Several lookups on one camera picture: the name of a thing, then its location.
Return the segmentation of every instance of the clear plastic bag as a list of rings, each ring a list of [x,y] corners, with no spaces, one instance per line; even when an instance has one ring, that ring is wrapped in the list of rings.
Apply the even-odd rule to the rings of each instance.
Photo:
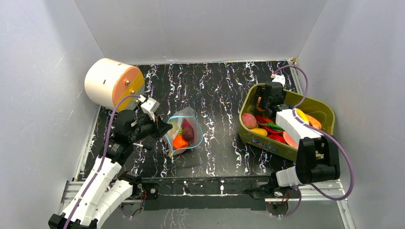
[[[181,125],[183,124],[183,120],[186,119],[190,125],[192,126],[194,130],[194,141],[190,143],[188,147],[185,148],[180,148],[180,149],[174,149],[173,148],[173,140],[177,136],[177,133],[179,132]],[[195,119],[195,111],[191,107],[186,107],[182,109],[181,111],[178,111],[174,113],[172,117],[169,118],[168,123],[173,124],[173,128],[169,130],[165,136],[163,137],[163,140],[167,143],[169,146],[169,155],[177,155],[181,154],[187,149],[192,149],[197,147],[201,142],[203,141],[203,130],[201,129],[201,126],[198,124],[197,120]]]

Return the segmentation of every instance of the white wall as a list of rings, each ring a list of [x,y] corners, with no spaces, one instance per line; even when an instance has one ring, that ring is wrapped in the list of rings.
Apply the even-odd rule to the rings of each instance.
[[[47,228],[96,105],[84,77],[103,55],[73,0],[0,1],[0,223]]]
[[[298,56],[327,0],[75,0],[103,54],[126,63]]]
[[[355,167],[357,228],[404,228],[405,2],[329,0],[298,57]],[[347,181],[347,170],[342,175]]]

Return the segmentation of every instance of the black mat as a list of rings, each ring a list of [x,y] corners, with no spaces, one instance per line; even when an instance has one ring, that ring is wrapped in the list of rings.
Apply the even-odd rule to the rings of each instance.
[[[169,157],[162,140],[144,139],[143,144],[155,149],[146,152],[134,148],[122,172],[142,177],[257,176],[290,167],[292,162],[245,145],[237,134],[239,110],[250,87],[270,80],[272,71],[287,64],[280,61],[140,65],[146,97],[160,102],[168,117],[191,106],[196,110],[204,140],[193,150]],[[287,81],[285,88],[296,92],[290,70],[283,74]],[[79,180],[88,176],[102,148],[110,113],[103,107],[100,110],[93,145]]]

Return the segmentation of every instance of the red chili pepper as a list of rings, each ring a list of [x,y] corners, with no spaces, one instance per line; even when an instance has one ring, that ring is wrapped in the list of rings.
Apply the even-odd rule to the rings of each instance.
[[[264,117],[262,117],[262,116],[260,116],[260,115],[258,115],[258,114],[256,114],[255,118],[256,118],[256,121],[258,121],[259,123],[267,123],[267,122],[264,120]],[[273,130],[272,128],[267,127],[267,126],[263,126],[263,125],[262,125],[262,126],[260,126],[260,127],[263,128],[263,129],[265,129],[268,133],[273,134],[273,135],[282,135],[282,134],[283,134],[283,131]]]
[[[271,139],[273,139],[273,140],[276,140],[276,141],[278,141],[278,142],[281,142],[281,143],[286,143],[286,141],[284,140],[284,138],[283,138],[283,136],[280,136],[280,135],[269,135],[269,136],[267,136],[267,137],[269,137],[269,138],[271,138]]]
[[[262,117],[262,118],[266,123],[273,123],[273,120],[271,120],[271,119],[269,119],[267,117]]]

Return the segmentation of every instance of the white cylinder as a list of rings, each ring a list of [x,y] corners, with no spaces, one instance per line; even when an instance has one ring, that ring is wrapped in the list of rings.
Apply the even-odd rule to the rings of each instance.
[[[138,67],[103,58],[87,72],[85,90],[93,102],[112,110],[124,96],[143,94],[145,80]],[[135,101],[135,98],[127,99],[118,111],[134,109]]]

